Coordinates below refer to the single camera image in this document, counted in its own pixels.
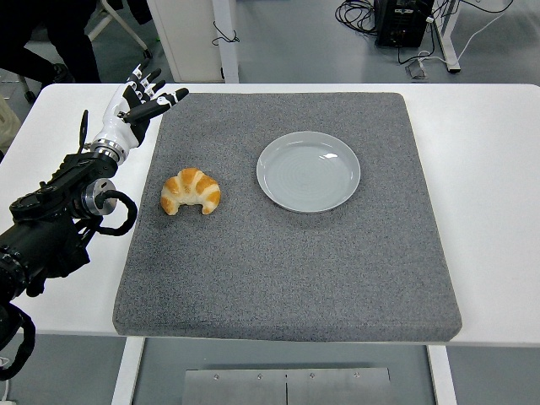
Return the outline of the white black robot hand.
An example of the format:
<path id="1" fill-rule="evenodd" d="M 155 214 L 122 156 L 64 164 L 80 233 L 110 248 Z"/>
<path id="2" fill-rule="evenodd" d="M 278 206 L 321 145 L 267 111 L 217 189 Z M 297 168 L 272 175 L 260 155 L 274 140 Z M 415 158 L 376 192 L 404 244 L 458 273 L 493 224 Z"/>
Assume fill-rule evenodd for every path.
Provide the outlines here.
<path id="1" fill-rule="evenodd" d="M 147 60 L 139 63 L 117 88 L 105 110 L 103 127 L 91 144 L 93 150 L 111 149 L 119 159 L 125 159 L 130 150 L 142 144 L 150 121 L 189 94 L 186 88 L 163 93 L 165 82 L 154 81 L 161 70 L 146 73 L 148 64 Z"/>

